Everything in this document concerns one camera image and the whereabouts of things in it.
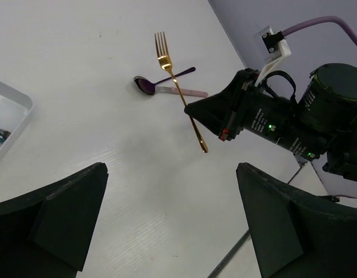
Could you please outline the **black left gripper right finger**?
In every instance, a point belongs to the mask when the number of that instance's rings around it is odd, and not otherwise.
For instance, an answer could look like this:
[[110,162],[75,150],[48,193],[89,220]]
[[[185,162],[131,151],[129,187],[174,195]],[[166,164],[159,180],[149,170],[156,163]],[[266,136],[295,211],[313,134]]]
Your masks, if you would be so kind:
[[236,176],[262,277],[357,277],[357,208],[248,163]]

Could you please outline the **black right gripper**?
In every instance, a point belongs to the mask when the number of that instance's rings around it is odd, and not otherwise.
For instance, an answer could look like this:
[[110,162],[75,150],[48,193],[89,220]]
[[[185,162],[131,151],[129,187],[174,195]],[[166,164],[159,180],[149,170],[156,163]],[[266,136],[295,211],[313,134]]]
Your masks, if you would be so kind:
[[284,71],[273,71],[256,84],[259,75],[254,69],[240,70],[224,90],[189,103],[184,112],[222,141],[247,130],[309,161],[319,158],[328,138],[299,120],[295,94],[281,97],[267,83],[280,76],[295,90],[294,80]]

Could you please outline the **gold spoon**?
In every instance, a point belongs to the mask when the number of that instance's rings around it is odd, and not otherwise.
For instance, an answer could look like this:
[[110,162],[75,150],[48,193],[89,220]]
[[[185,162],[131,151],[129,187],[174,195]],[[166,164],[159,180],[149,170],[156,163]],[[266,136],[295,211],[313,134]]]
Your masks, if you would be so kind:
[[[155,33],[154,39],[155,39],[155,48],[156,48],[158,63],[160,65],[160,67],[170,75],[170,77],[171,77],[172,81],[174,82],[176,89],[180,95],[180,98],[184,104],[184,107],[186,107],[187,103],[186,103],[184,96],[182,94],[182,91],[179,87],[178,81],[177,81],[175,75],[173,74],[173,63],[172,63],[170,55],[169,55],[165,32]],[[208,153],[209,149],[208,149],[193,117],[189,116],[189,118],[190,118],[192,127],[194,129],[194,132],[196,134],[197,140],[199,142],[199,145],[201,146],[202,151],[204,153]]]

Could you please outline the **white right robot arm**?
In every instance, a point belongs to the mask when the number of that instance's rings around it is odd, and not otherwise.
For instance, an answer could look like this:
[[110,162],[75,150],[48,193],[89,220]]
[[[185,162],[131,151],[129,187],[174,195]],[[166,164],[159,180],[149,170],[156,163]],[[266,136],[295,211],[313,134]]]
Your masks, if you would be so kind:
[[190,103],[185,113],[223,141],[248,130],[289,152],[312,161],[327,156],[323,170],[357,182],[357,68],[321,65],[310,74],[302,98],[277,95],[259,71],[238,71],[221,92]]

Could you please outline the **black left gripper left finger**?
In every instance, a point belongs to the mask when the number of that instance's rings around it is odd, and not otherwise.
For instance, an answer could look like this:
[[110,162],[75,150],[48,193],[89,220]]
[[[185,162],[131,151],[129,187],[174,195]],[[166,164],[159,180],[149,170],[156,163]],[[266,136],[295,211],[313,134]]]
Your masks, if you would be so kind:
[[83,270],[108,180],[95,163],[0,202],[0,277],[76,277]]

